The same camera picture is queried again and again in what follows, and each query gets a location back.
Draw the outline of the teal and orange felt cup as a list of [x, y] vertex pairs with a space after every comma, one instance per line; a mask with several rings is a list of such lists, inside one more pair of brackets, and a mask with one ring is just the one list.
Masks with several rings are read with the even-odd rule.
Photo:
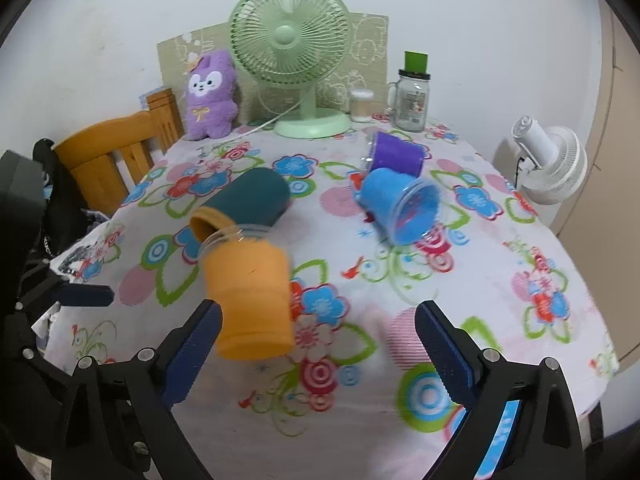
[[244, 172], [195, 209], [190, 228], [199, 242], [221, 229], [256, 224], [273, 226], [288, 208], [288, 182], [269, 168]]

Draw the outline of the glass mason jar mug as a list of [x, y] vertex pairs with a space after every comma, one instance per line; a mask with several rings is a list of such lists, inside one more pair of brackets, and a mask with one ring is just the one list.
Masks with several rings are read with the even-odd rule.
[[429, 73], [398, 70], [398, 81], [387, 85], [386, 94], [388, 114], [396, 128], [409, 132], [424, 130], [430, 83]]

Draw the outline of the cotton swab container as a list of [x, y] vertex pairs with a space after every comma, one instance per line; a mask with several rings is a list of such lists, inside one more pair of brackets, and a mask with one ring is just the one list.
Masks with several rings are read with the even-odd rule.
[[349, 91], [349, 116], [353, 122], [370, 122], [374, 92], [367, 88], [353, 88]]

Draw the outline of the purple felt plastic cup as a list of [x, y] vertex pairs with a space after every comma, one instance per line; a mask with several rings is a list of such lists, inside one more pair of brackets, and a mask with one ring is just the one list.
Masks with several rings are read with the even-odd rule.
[[386, 168], [400, 174], [420, 177], [424, 160], [425, 151], [421, 145], [378, 131], [370, 137], [366, 171]]

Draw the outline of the blue felt plastic cup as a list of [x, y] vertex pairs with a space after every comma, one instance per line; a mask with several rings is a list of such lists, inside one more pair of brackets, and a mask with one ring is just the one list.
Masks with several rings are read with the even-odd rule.
[[373, 214], [390, 244], [407, 246], [436, 224], [440, 191], [432, 181], [378, 168], [364, 177], [356, 200]]

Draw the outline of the floral tablecloth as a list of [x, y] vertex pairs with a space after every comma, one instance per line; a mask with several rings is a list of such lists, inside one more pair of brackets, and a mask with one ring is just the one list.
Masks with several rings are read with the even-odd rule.
[[462, 417], [416, 336], [421, 301], [506, 359], [562, 367], [578, 415], [603, 396], [618, 362], [585, 281], [532, 206], [444, 126], [415, 134], [442, 212], [420, 242], [390, 246], [352, 197], [367, 128], [322, 140], [244, 127], [180, 141], [107, 226], [58, 267], [107, 284], [105, 309], [65, 308], [44, 355], [66, 372], [159, 344], [201, 301], [189, 220], [257, 168], [292, 202], [277, 227], [292, 265], [295, 347], [264, 362], [211, 354], [175, 418], [217, 479], [419, 479]]

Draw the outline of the purple plush toy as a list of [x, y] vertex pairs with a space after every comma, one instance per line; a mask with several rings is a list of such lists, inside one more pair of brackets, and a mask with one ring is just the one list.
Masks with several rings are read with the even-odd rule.
[[226, 49], [203, 53], [186, 82], [186, 125], [190, 141], [221, 139], [232, 130], [239, 107], [234, 102], [236, 73]]

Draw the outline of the white clip fan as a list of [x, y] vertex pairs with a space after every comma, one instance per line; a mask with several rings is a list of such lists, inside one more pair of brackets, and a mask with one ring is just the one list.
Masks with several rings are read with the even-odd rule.
[[536, 204], [559, 204], [585, 180], [587, 154], [570, 128], [542, 128], [535, 118], [522, 116], [512, 127], [512, 138], [529, 166], [518, 177], [520, 188]]

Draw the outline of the green card behind jar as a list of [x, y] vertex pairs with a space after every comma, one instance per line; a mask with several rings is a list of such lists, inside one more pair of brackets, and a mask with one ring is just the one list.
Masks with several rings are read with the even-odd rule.
[[404, 70], [409, 73], [426, 74], [428, 54], [423, 52], [406, 51]]

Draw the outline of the wooden chair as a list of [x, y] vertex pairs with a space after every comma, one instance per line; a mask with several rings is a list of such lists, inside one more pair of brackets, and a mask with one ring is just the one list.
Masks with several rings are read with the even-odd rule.
[[138, 184], [153, 167], [151, 143], [167, 152], [183, 136], [174, 92], [154, 92], [146, 104], [146, 110], [99, 122], [54, 148], [89, 208], [110, 216], [128, 195], [116, 159], [124, 161], [128, 176]]

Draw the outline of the beige patterned board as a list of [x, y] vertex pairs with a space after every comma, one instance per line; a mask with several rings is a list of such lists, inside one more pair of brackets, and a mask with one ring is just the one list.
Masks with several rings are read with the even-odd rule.
[[[316, 85], [317, 105], [349, 110], [349, 92], [363, 88], [374, 92], [372, 110], [385, 110], [387, 84], [388, 18], [384, 15], [352, 14], [352, 43], [341, 65]], [[216, 24], [187, 32], [157, 45], [163, 85], [171, 88], [181, 117], [186, 117], [186, 81], [192, 65], [208, 52], [229, 47], [227, 24]], [[296, 89], [260, 84], [244, 70], [237, 70], [235, 102], [239, 126], [257, 126], [284, 112], [299, 99]]]

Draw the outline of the green desk fan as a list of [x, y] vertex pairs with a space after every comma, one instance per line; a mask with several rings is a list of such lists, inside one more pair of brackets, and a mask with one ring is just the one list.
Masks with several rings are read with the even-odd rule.
[[343, 0], [240, 0], [229, 41], [235, 64], [257, 82], [299, 93], [276, 115], [279, 136], [321, 139], [350, 128], [344, 112], [320, 107], [316, 98], [316, 85], [338, 69], [352, 43]]

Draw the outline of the orange felt plastic cup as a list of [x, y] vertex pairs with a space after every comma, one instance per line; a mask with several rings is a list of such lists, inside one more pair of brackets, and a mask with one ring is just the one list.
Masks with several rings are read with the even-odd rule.
[[281, 235], [257, 224], [221, 229], [201, 244], [198, 265], [205, 297], [221, 308], [222, 358], [266, 360], [293, 349], [292, 258]]

